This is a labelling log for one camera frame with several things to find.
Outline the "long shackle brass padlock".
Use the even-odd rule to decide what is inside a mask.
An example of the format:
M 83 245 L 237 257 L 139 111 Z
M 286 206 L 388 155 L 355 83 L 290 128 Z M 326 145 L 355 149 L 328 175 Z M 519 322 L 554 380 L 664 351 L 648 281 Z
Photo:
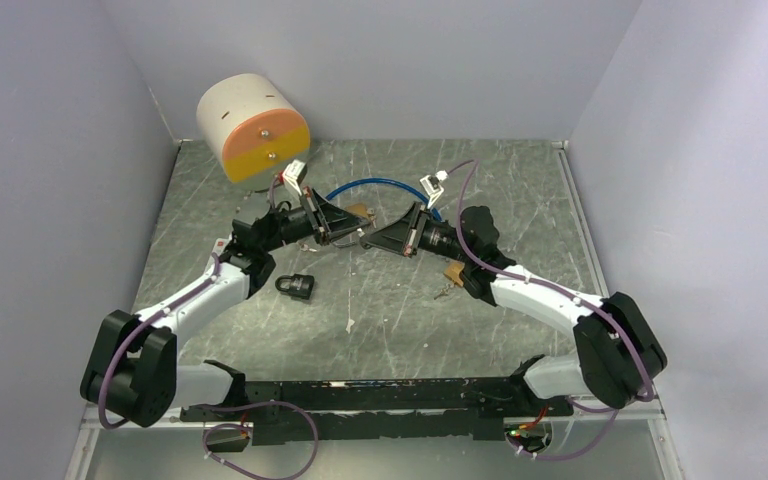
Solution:
M 464 281 L 461 278 L 461 273 L 463 272 L 465 267 L 465 264 L 459 261 L 452 261 L 450 262 L 447 267 L 443 271 L 443 275 L 446 279 L 448 279 L 450 282 L 452 282 L 454 285 L 463 288 L 464 287 Z

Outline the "black padlock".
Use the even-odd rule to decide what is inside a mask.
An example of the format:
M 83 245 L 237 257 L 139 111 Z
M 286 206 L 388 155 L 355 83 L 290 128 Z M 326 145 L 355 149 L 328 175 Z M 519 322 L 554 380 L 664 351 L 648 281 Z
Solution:
M 315 287 L 315 277 L 308 274 L 282 275 L 274 282 L 276 290 L 294 300 L 308 301 Z

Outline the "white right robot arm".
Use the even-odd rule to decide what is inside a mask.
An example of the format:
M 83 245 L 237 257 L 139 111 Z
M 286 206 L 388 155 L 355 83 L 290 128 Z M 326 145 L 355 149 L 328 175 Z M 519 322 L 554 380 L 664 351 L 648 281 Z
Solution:
M 637 303 L 622 292 L 600 297 L 540 277 L 504 255 L 498 239 L 486 206 L 468 207 L 450 224 L 415 203 L 360 243 L 460 262 L 458 277 L 471 297 L 536 319 L 573 342 L 572 353 L 538 355 L 513 373 L 509 397 L 519 413 L 532 415 L 548 400 L 567 397 L 592 396 L 613 409 L 653 400 L 654 379 L 668 359 Z

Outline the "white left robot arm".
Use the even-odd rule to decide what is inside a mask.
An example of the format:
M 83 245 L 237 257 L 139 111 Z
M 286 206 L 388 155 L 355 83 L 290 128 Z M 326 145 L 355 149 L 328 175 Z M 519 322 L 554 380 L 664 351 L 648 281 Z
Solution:
M 170 409 L 196 405 L 207 405 L 222 420 L 241 415 L 244 374 L 215 361 L 181 366 L 179 351 L 268 283 L 276 266 L 272 251 L 305 239 L 328 245 L 371 223 L 309 187 L 299 201 L 295 208 L 272 207 L 251 224 L 233 221 L 196 280 L 153 306 L 115 310 L 102 320 L 80 395 L 97 406 L 104 428 L 128 422 L 150 427 Z

